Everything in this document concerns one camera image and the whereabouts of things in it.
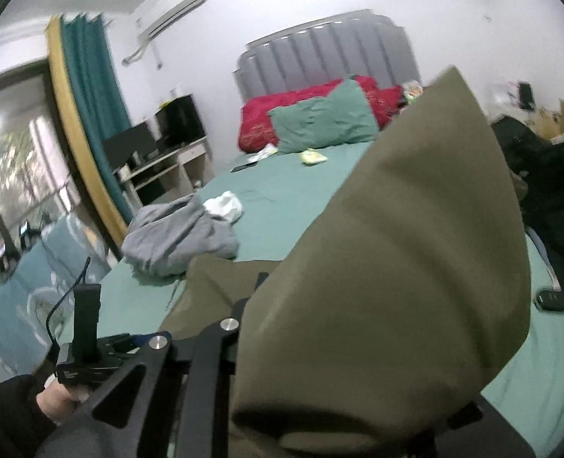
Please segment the person left hand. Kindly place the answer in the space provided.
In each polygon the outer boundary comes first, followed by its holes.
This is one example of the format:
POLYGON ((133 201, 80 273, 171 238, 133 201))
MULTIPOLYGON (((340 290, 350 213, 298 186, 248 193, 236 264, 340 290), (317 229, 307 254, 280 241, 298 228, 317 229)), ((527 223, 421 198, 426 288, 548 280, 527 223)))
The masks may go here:
POLYGON ((59 426, 71 417, 90 394, 91 390, 85 385, 64 385, 55 375, 51 375, 43 390, 36 395, 36 404, 50 421, 59 426))

